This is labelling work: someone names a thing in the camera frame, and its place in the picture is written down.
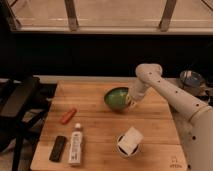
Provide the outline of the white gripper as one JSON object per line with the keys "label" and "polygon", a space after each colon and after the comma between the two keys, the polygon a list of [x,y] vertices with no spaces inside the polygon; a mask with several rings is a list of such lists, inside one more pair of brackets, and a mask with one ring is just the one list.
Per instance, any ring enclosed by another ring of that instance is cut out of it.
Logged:
{"label": "white gripper", "polygon": [[135,82],[129,87],[129,91],[126,96],[126,104],[129,107],[133,107],[134,103],[141,101],[144,98],[148,88],[148,84],[136,79]]}

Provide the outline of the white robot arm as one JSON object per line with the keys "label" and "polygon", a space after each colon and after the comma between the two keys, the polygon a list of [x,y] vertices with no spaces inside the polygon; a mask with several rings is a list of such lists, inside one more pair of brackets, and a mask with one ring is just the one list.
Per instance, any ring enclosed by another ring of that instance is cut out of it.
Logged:
{"label": "white robot arm", "polygon": [[135,74],[126,102],[133,105],[144,98],[149,87],[155,89],[192,125],[191,171],[213,171],[213,107],[165,80],[159,64],[139,64]]}

